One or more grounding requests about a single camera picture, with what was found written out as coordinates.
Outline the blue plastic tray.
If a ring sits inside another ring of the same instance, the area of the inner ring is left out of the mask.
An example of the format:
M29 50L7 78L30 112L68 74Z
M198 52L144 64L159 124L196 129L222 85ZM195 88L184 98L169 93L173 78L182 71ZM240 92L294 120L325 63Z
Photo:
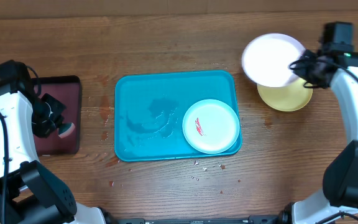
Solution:
M129 75L115 86L114 150L125 162L207 157L183 134L186 111L214 99L238 112L233 76L224 70Z

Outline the black tray of reddish water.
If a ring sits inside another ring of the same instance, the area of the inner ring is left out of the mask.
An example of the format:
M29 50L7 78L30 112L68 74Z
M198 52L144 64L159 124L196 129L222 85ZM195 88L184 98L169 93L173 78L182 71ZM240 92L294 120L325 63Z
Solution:
M81 97L82 86L77 76L43 77L40 79L41 94L48 93L66 106L62 116L64 123L73 123L73 131L60 138L54 131L47 138L34 138L37 154L40 156L56 154L76 154L80 146Z

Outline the yellow-green plate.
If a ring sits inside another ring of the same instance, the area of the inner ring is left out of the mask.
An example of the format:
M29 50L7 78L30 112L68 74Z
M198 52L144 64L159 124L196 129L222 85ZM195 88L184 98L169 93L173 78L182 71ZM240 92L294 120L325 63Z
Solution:
M303 79L298 79L283 87L257 85L257 91L269 107L278 111L292 112L302 109L312 97L313 90L305 88L304 83Z

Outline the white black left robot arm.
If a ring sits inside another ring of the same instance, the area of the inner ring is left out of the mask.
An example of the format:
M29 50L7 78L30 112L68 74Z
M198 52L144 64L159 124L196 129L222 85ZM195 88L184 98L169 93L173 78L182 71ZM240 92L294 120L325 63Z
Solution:
M106 210L76 202L40 163L34 138L54 131L66 138L75 124L64 121L63 103L41 93L34 72L14 60L0 64L0 223L116 223Z

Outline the pink green sponge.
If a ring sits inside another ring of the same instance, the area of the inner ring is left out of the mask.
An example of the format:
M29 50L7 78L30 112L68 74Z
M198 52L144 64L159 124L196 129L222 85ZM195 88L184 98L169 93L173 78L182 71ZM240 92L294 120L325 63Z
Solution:
M58 128L58 137L66 138L75 130L74 123L62 123Z

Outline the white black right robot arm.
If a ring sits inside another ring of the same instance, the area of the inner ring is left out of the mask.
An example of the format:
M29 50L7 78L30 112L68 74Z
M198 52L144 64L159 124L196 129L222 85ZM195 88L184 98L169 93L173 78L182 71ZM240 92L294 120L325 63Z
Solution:
M342 217L358 220L358 52L352 41L351 23L327 23L318 51L304 51L289 66L305 80L305 88L333 91L341 110L347 146L325 170L322 189L287 205L279 215L280 223L334 223Z

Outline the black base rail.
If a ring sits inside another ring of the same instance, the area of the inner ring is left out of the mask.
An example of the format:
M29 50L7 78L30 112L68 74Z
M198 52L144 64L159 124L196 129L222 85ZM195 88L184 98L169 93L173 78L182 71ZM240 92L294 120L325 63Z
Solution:
M160 219L111 218L106 223L113 224L288 224L288 215L251 215L245 218L199 218L199 219Z

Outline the brown cardboard backdrop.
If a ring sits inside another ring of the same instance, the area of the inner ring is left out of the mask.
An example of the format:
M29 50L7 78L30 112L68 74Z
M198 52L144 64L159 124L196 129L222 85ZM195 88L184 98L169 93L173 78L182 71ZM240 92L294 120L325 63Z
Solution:
M0 19L358 11L358 0L0 0Z

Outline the white plate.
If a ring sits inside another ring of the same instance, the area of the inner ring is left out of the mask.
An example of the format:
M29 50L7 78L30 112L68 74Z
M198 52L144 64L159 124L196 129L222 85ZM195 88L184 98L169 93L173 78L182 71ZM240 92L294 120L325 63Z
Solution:
M289 35L264 34L252 40L244 49L242 68L256 84L272 88L285 87L298 79L289 66L304 51L304 46Z

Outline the light blue plate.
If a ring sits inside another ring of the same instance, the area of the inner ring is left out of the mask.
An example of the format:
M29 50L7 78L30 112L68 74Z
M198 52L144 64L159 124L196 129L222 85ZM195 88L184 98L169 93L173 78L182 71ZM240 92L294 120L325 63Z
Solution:
M219 154L235 145L240 135L240 123L228 104L207 99L188 108L182 131L192 148L205 154Z

